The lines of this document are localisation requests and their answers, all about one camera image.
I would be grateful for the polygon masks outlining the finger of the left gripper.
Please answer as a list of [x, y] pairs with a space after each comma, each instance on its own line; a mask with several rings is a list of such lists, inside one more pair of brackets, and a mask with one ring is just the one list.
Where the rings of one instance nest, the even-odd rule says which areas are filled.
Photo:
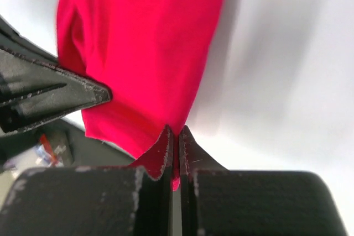
[[1, 136], [27, 132], [107, 103], [110, 90], [58, 65], [1, 19]]

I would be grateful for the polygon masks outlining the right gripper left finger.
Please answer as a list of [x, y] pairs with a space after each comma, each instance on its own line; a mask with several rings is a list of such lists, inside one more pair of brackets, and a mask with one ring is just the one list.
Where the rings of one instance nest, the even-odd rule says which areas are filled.
[[169, 235], [174, 136], [128, 166], [25, 170], [1, 209], [2, 235]]

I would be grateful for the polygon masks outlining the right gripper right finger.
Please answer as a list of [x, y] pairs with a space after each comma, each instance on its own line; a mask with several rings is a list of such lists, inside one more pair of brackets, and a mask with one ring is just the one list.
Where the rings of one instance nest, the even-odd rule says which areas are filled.
[[306, 171], [228, 170], [184, 127], [179, 135], [183, 235], [345, 235], [331, 193]]

